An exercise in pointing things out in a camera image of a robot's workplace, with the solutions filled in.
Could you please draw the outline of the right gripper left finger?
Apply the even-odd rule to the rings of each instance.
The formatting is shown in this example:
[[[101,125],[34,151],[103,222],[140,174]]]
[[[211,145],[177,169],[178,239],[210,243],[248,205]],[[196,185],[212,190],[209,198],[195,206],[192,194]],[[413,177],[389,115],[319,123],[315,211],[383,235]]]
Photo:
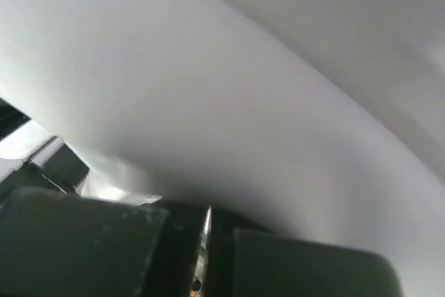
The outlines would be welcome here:
[[[187,296],[206,213],[18,189],[1,205],[1,295]]]

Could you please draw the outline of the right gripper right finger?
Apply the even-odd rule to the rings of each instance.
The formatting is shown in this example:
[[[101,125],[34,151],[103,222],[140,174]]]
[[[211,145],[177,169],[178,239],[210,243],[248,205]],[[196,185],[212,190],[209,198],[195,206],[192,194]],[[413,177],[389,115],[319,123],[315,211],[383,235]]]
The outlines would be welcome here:
[[[381,255],[286,238],[211,210],[206,296],[402,296]]]

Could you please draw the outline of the white t shirt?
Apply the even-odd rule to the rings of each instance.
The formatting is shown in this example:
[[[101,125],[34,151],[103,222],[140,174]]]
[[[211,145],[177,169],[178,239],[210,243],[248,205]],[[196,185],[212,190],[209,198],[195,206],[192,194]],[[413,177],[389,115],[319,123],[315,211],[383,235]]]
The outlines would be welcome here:
[[[444,0],[1,0],[1,97],[120,188],[444,245]]]

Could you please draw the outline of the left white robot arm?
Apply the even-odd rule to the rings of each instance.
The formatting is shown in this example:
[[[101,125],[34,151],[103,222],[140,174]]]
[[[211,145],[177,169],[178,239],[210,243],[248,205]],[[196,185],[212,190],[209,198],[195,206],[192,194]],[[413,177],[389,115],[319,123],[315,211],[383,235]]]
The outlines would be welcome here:
[[[1,201],[21,187],[79,193],[88,172],[62,138],[1,100]]]

